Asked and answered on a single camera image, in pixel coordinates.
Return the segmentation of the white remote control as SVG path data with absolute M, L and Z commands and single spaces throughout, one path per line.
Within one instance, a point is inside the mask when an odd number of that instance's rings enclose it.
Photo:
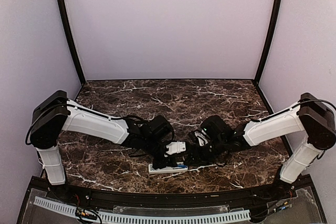
M 182 162 L 177 162 L 178 165 L 184 165 Z M 167 174 L 167 173 L 179 173 L 185 172 L 188 169 L 178 169 L 177 166 L 175 167 L 165 167 L 165 168 L 153 168 L 153 164 L 148 165 L 148 172 L 149 174 Z

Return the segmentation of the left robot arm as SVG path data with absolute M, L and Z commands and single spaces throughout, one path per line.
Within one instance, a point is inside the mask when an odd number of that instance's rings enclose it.
M 58 147 L 62 131 L 76 132 L 107 140 L 113 144 L 142 150 L 152 156 L 155 169 L 176 167 L 176 159 L 169 153 L 175 135 L 168 120 L 158 115 L 148 121 L 136 115 L 111 116 L 84 107 L 58 90 L 33 111 L 25 144 L 32 145 L 46 171 L 54 193 L 63 201 L 74 197 L 74 189 L 66 183 Z

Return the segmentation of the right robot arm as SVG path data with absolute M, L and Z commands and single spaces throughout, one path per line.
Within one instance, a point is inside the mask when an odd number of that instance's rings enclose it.
M 304 132 L 301 144 L 282 165 L 279 180 L 268 188 L 273 200 L 280 199 L 315 159 L 335 145 L 335 106 L 329 101 L 303 93 L 290 107 L 262 119 L 250 120 L 231 128 L 218 115 L 208 117 L 200 127 L 189 133 L 188 165 L 204 165 L 224 152 L 248 150 L 265 141 L 294 132 Z

